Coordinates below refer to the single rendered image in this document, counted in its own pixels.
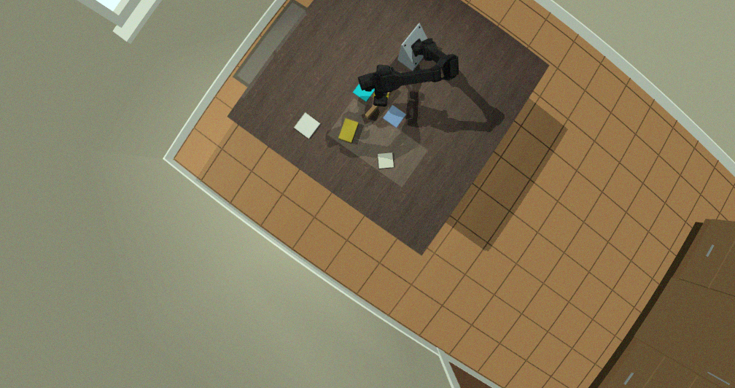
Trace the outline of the tan wooden bar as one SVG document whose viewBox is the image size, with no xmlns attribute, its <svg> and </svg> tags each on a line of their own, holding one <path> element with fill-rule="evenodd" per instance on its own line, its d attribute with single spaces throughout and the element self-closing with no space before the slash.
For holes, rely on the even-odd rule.
<svg viewBox="0 0 735 388">
<path fill-rule="evenodd" d="M 365 114 L 365 117 L 366 117 L 367 119 L 369 119 L 369 117 L 370 117 L 370 116 L 371 116 L 371 115 L 372 115 L 372 114 L 374 113 L 374 111 L 376 111 L 376 110 L 377 110 L 377 108 L 379 108 L 379 106 L 374 106 L 374 105 L 373 105 L 373 106 L 372 106 L 372 107 L 371 107 L 371 108 L 369 109 L 369 111 L 368 111 L 368 112 L 367 112 L 367 113 Z"/>
</svg>

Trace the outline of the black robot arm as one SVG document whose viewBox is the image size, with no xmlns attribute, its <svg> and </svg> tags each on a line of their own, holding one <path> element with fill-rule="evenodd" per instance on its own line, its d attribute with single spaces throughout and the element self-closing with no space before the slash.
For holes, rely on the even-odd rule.
<svg viewBox="0 0 735 388">
<path fill-rule="evenodd" d="M 382 68 L 379 71 L 358 77 L 361 90 L 371 92 L 373 88 L 381 93 L 390 93 L 403 85 L 411 85 L 420 82 L 439 82 L 442 79 L 451 80 L 459 74 L 458 56 L 446 55 L 438 50 L 437 44 L 432 38 L 421 41 L 417 39 L 411 45 L 415 57 L 423 55 L 425 61 L 434 61 L 437 64 L 430 69 L 415 70 L 405 73 L 394 71 L 393 67 Z M 441 77 L 441 69 L 444 77 Z"/>
</svg>

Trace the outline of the yellow block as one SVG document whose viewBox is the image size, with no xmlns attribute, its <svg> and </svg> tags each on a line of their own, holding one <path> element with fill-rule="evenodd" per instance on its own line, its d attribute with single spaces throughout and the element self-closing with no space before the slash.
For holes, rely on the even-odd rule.
<svg viewBox="0 0 735 388">
<path fill-rule="evenodd" d="M 357 122 L 345 119 L 338 138 L 352 143 L 357 126 L 358 126 Z"/>
</svg>

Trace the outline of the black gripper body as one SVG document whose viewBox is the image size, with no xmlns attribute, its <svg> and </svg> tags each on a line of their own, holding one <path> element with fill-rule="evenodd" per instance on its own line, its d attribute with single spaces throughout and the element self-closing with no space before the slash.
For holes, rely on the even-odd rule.
<svg viewBox="0 0 735 388">
<path fill-rule="evenodd" d="M 377 71 L 379 71 L 382 68 L 390 68 L 387 65 L 377 65 Z M 385 96 L 387 93 L 381 93 L 381 91 L 378 91 L 377 96 L 374 96 L 373 105 L 374 106 L 387 106 L 388 98 Z"/>
</svg>

